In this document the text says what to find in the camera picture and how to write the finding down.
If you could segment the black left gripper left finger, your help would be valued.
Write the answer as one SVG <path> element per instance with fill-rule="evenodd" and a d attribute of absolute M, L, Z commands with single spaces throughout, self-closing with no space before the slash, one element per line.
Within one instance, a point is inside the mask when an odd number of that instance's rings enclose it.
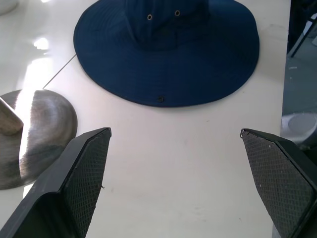
<path fill-rule="evenodd" d="M 35 181 L 0 238 L 85 238 L 103 188 L 110 138 L 107 127 L 72 139 Z"/>

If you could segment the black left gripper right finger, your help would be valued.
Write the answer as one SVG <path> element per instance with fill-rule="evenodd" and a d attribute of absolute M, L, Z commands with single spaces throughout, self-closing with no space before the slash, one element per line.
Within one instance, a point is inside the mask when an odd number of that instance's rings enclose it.
<path fill-rule="evenodd" d="M 273 222 L 272 238 L 317 238 L 317 146 L 242 129 L 257 192 Z"/>

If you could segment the navy blue wide-brim hat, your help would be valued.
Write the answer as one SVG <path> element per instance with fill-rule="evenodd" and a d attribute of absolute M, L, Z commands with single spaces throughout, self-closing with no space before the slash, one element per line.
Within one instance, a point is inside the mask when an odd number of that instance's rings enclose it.
<path fill-rule="evenodd" d="M 153 107 L 220 100 L 247 82 L 260 54 L 255 18 L 236 0 L 98 0 L 73 44 L 95 83 Z"/>

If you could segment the grey round stool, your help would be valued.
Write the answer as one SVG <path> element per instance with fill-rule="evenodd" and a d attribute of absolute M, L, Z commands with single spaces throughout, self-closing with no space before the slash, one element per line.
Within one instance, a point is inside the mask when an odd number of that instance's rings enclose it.
<path fill-rule="evenodd" d="M 282 116 L 280 136 L 294 142 L 300 149 L 317 146 L 317 114 L 296 113 Z"/>

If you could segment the dark chair frame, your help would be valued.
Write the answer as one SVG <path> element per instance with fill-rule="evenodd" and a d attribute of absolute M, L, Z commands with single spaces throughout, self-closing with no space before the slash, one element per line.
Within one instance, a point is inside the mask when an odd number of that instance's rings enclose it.
<path fill-rule="evenodd" d="M 306 23 L 317 14 L 317 0 L 291 0 L 287 54 L 291 52 L 302 35 Z M 317 23 L 317 15 L 312 26 Z"/>

